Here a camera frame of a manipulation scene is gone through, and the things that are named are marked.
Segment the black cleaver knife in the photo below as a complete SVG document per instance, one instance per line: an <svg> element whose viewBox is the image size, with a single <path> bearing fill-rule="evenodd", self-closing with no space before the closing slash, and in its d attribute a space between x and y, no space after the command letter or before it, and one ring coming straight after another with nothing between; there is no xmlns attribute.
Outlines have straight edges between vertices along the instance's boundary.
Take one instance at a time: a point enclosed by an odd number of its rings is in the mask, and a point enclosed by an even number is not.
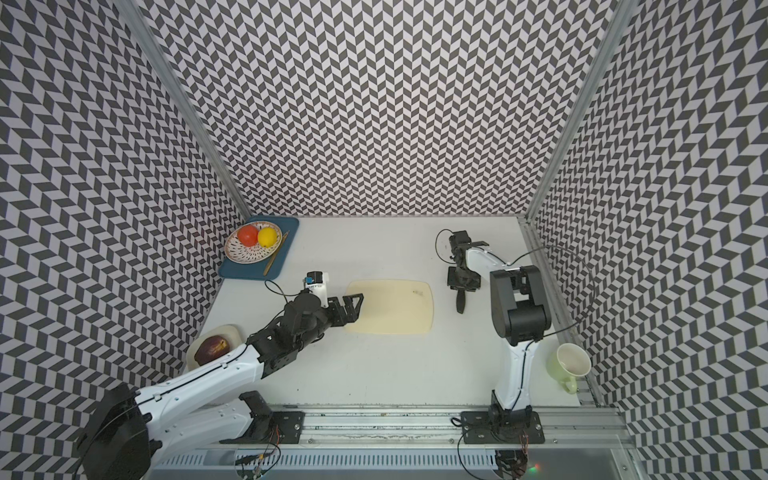
<svg viewBox="0 0 768 480"><path fill-rule="evenodd" d="M465 290L456 291L455 308L458 314L464 313L466 308L466 291Z"/></svg>

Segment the cream plastic cutting board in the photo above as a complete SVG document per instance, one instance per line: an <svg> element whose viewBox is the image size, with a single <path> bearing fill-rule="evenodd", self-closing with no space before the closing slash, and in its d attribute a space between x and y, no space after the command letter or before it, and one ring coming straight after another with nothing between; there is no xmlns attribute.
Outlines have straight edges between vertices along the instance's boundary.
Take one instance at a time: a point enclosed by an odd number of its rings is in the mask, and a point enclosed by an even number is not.
<svg viewBox="0 0 768 480"><path fill-rule="evenodd" d="M429 333L434 318L431 287L413 280L357 280L347 295L362 294L360 316L345 329L360 334L417 335Z"/></svg>

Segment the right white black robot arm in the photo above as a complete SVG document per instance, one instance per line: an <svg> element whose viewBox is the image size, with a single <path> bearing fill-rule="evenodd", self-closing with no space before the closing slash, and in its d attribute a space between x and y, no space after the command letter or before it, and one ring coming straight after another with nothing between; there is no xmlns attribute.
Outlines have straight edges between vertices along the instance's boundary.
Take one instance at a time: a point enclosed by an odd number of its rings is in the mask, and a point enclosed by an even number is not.
<svg viewBox="0 0 768 480"><path fill-rule="evenodd" d="M488 427L499 434L503 428L531 425L533 407L530 384L538 344L552 325L551 310L538 267L516 267L474 241L464 231L452 231L449 246L453 265L447 286L456 292L455 308L462 314L466 295L488 287L491 322L502 340L503 360L497 386L488 407Z"/></svg>

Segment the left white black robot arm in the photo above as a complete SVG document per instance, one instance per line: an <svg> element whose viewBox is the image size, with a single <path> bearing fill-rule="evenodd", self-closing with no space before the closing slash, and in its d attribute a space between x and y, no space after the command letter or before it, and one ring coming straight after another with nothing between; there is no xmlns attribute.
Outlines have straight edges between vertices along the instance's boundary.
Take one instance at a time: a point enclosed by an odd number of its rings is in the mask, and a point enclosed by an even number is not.
<svg viewBox="0 0 768 480"><path fill-rule="evenodd" d="M305 289L247 341L195 370L97 402L75 446L89 479L140 479L179 454L213 443L265 443L273 412L257 384L296 360L330 328L358 320L361 294L322 300Z"/></svg>

